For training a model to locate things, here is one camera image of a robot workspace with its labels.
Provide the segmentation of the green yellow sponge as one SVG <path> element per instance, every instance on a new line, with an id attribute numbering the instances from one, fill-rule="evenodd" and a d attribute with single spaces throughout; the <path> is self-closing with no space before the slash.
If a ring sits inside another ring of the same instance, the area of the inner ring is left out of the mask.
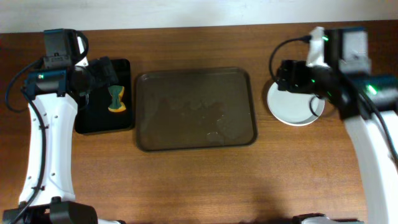
<path id="1" fill-rule="evenodd" d="M 113 85 L 108 88 L 111 95 L 111 104 L 108 110 L 112 113 L 120 113 L 126 110 L 125 104 L 122 102 L 125 88 L 119 85 Z"/>

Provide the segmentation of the white plate top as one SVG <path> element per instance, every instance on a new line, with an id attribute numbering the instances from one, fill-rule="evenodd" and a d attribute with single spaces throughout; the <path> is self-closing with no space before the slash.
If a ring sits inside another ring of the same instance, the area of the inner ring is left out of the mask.
<path id="1" fill-rule="evenodd" d="M 273 83 L 266 96 L 270 112 L 281 117 L 320 117 L 325 108 L 325 101 L 315 95 L 290 93 L 279 91 L 278 85 Z"/>

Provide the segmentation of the white plate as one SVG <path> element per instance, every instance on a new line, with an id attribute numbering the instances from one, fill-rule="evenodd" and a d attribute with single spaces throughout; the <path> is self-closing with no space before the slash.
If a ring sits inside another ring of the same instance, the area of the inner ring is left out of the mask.
<path id="1" fill-rule="evenodd" d="M 281 117 L 320 117 L 325 108 L 325 101 L 315 95 L 290 93 L 279 91 L 278 85 L 273 83 L 266 96 L 270 112 Z"/>
<path id="2" fill-rule="evenodd" d="M 275 118 L 280 121 L 281 123 L 287 124 L 289 126 L 307 126 L 315 122 L 318 117 L 316 116 L 301 116 L 301 117 L 281 117 L 275 116 Z"/>

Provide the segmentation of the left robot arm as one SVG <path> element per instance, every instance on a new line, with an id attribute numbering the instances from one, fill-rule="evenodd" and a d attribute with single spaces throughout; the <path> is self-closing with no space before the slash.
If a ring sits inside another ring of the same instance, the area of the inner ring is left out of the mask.
<path id="1" fill-rule="evenodd" d="M 51 65 L 40 58 L 27 72 L 21 93 L 30 113 L 27 174 L 17 208 L 5 210 L 3 223 L 104 223 L 90 205 L 75 201 L 72 184 L 72 132 L 78 100 L 84 93 L 117 82 L 112 61 L 67 60 Z"/>

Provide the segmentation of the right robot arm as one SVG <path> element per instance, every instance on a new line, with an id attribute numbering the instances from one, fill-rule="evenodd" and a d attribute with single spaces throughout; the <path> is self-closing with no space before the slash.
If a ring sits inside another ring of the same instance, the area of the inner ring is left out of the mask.
<path id="1" fill-rule="evenodd" d="M 366 58 L 332 63 L 283 60 L 279 90 L 328 100 L 353 143 L 369 223 L 397 223 L 397 78 L 370 74 Z"/>

